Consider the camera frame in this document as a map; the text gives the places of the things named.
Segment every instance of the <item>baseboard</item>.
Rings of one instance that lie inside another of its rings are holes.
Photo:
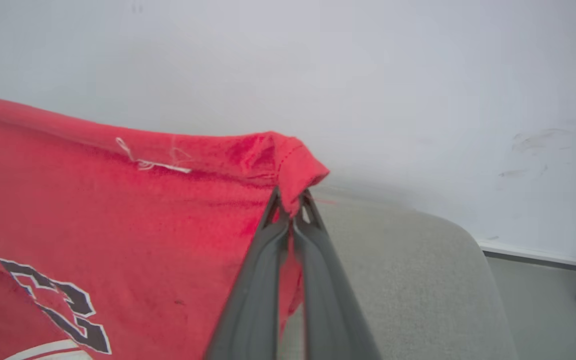
[[[521,258],[535,259],[543,262],[576,266],[576,257],[573,256],[558,255],[554,253],[548,253],[537,250],[528,250],[526,248],[520,248],[508,244],[500,244],[487,240],[477,240],[477,243],[479,244],[481,250],[487,251],[489,253],[498,253],[504,255],[518,256]]]

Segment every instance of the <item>white thread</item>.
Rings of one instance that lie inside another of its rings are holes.
[[[190,173],[190,171],[192,171],[192,169],[189,169],[189,168],[172,166],[169,164],[162,164],[160,162],[153,162],[153,161],[142,160],[142,159],[135,160],[135,158],[133,157],[133,153],[130,151],[130,148],[128,147],[128,145],[126,145],[124,140],[121,139],[121,137],[115,137],[114,141],[116,141],[117,144],[128,154],[128,157],[130,158],[131,162],[137,162],[137,169],[140,171],[151,170],[155,166],[164,167],[166,169],[170,169],[170,170],[174,170],[174,171],[181,171],[181,173],[186,173],[186,174],[188,174],[188,173]]]

